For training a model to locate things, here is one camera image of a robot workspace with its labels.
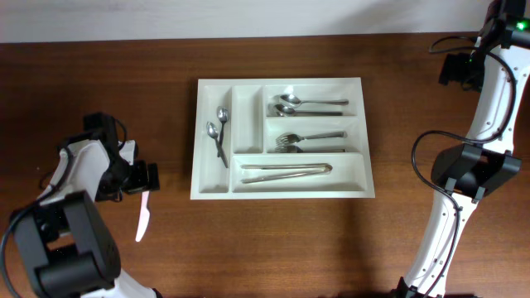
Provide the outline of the small steel spoon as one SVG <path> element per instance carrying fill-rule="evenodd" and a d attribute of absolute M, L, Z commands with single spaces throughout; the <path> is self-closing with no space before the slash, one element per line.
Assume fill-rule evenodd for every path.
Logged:
<path fill-rule="evenodd" d="M 211 137 L 214 140 L 216 148 L 217 148 L 217 152 L 219 153 L 219 157 L 221 161 L 223 162 L 224 167 L 229 168 L 227 157 L 225 155 L 223 147 L 220 144 L 220 139 L 219 139 L 220 135 L 219 135 L 218 128 L 212 122 L 207 122 L 206 133 L 209 137 Z"/>
<path fill-rule="evenodd" d="M 219 144 L 223 145 L 224 140 L 224 126 L 229 121 L 229 110 L 225 107 L 218 106 L 217 107 L 217 118 L 221 123 L 221 129 L 219 133 Z"/>

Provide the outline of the steel fork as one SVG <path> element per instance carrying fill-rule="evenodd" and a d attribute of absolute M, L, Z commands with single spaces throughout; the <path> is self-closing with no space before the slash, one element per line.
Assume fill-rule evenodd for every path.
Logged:
<path fill-rule="evenodd" d="M 276 147 L 274 149 L 274 152 L 275 153 L 344 153 L 346 152 L 346 150 L 345 149 L 333 149 L 333 148 L 304 150 L 295 145 L 288 145 L 288 146 Z"/>
<path fill-rule="evenodd" d="M 282 134 L 276 138 L 276 144 L 279 147 L 296 144 L 298 142 L 307 141 L 307 140 L 316 140 L 316 139 L 326 139 L 326 138 L 346 138 L 347 133 L 344 131 L 340 132 L 327 132 L 309 136 L 301 136 L 295 133 Z"/>

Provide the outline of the steel tablespoon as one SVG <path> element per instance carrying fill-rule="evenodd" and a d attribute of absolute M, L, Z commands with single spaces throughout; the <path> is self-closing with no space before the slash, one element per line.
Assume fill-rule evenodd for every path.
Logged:
<path fill-rule="evenodd" d="M 281 117 L 305 117 L 305 116 L 342 116 L 342 112 L 313 112 L 297 111 L 282 104 L 275 104 L 272 110 Z"/>
<path fill-rule="evenodd" d="M 279 99 L 286 105 L 290 105 L 293 108 L 300 107 L 304 103 L 315 103 L 315 104 L 329 104 L 329 105 L 338 105 L 345 106 L 349 104 L 348 99 L 339 99 L 339 100 L 302 100 L 299 99 L 294 94 L 282 94 L 279 96 Z"/>

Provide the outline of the steel kitchen tongs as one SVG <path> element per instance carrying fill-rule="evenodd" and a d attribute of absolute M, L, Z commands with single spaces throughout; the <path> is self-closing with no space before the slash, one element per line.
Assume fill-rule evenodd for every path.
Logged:
<path fill-rule="evenodd" d="M 273 180 L 283 180 L 290 178 L 298 178 L 310 175 L 328 174 L 333 170 L 333 166 L 327 163 L 316 164 L 295 164 L 295 165 L 243 165 L 244 170 L 260 170 L 260 171 L 275 171 L 275 170 L 291 170 L 291 172 L 275 175 L 265 175 L 255 178 L 245 178 L 241 180 L 242 184 L 261 183 Z"/>

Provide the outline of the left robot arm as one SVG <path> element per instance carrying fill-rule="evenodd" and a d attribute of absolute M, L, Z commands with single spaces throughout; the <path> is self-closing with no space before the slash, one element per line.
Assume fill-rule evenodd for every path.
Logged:
<path fill-rule="evenodd" d="M 140 194 L 137 237 L 147 229 L 149 194 L 160 189 L 157 164 L 137 157 L 106 113 L 83 118 L 84 131 L 58 147 L 60 162 L 36 201 L 14 211 L 1 245 L 13 238 L 39 297 L 158 297 L 125 272 L 96 203 Z"/>

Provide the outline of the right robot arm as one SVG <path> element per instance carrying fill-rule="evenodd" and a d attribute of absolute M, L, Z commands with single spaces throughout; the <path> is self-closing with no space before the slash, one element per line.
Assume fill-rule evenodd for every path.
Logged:
<path fill-rule="evenodd" d="M 470 46 L 441 50 L 439 82 L 480 94 L 465 136 L 439 131 L 458 145 L 441 151 L 423 183 L 434 191 L 431 215 L 409 272 L 392 297 L 445 297 L 455 250 L 479 202 L 522 168 L 513 130 L 529 78 L 529 20 L 525 0 L 494 0 Z"/>

